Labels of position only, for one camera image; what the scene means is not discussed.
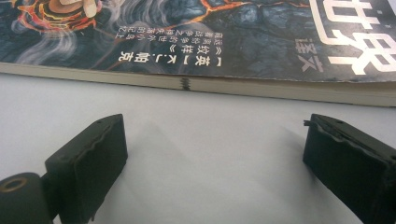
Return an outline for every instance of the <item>book cover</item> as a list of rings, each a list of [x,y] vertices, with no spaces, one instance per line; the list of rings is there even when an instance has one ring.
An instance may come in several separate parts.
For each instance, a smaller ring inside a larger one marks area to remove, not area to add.
[[[0,62],[8,65],[125,76],[396,81],[389,0],[0,3]]]

